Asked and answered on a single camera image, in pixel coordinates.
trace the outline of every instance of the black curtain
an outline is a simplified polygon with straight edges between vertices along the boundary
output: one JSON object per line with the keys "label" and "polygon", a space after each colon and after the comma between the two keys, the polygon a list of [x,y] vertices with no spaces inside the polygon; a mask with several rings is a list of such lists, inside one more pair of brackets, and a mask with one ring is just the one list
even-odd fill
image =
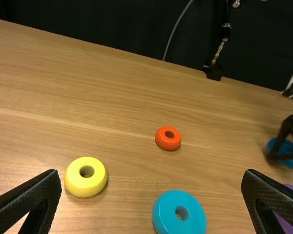
{"label": "black curtain", "polygon": [[[0,0],[0,19],[162,59],[189,0]],[[219,44],[225,0],[193,0],[166,61],[202,69]],[[225,76],[283,90],[293,74],[293,0],[244,0],[218,60]]]}

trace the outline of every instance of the white cable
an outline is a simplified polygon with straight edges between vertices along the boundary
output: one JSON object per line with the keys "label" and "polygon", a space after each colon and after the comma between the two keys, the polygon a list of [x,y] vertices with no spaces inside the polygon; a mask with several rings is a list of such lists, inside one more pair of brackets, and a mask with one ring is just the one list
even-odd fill
{"label": "white cable", "polygon": [[163,61],[165,61],[166,54],[167,54],[167,50],[168,50],[168,48],[169,48],[169,45],[170,45],[170,41],[171,41],[171,39],[172,39],[172,36],[174,35],[175,30],[176,30],[176,28],[177,28],[177,26],[178,26],[178,24],[179,24],[179,22],[180,22],[182,16],[184,16],[185,12],[186,12],[187,9],[189,8],[189,6],[192,4],[192,2],[193,2],[193,0],[190,0],[190,1],[188,2],[188,4],[186,5],[186,7],[184,8],[183,12],[181,12],[181,15],[179,16],[177,22],[175,23],[174,28],[172,29],[172,32],[171,32],[171,34],[170,34],[170,37],[169,37],[168,42],[167,42],[167,45],[166,45],[165,53],[164,53],[164,56],[163,56]]}

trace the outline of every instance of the cyan ring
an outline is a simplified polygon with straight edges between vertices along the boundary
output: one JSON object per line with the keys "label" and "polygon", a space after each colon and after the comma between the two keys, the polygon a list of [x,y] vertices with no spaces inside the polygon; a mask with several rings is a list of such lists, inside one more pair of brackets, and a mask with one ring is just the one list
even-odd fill
{"label": "cyan ring", "polygon": [[165,192],[157,199],[152,220],[157,234],[205,234],[207,228],[201,204],[180,190]]}

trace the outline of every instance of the yellow ring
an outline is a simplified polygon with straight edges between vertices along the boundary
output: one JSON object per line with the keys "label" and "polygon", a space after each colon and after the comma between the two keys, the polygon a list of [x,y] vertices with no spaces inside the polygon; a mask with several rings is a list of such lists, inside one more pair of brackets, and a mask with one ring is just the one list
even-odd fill
{"label": "yellow ring", "polygon": [[[83,173],[90,174],[91,177],[83,177]],[[98,194],[104,188],[106,181],[105,166],[94,157],[80,157],[74,160],[67,167],[64,175],[66,189],[78,197]]]}

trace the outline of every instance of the wooden table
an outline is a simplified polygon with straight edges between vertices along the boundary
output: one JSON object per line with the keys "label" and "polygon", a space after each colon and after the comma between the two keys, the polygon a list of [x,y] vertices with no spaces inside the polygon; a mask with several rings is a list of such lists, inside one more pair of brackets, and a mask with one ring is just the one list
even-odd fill
{"label": "wooden table", "polygon": [[[0,195],[57,169],[52,234],[154,234],[153,204],[171,189],[200,201],[209,234],[253,234],[242,176],[253,168],[293,185],[293,170],[262,153],[290,114],[277,91],[0,20]],[[154,142],[165,125],[182,135],[175,152]],[[86,199],[63,183],[82,156],[109,174]]]}

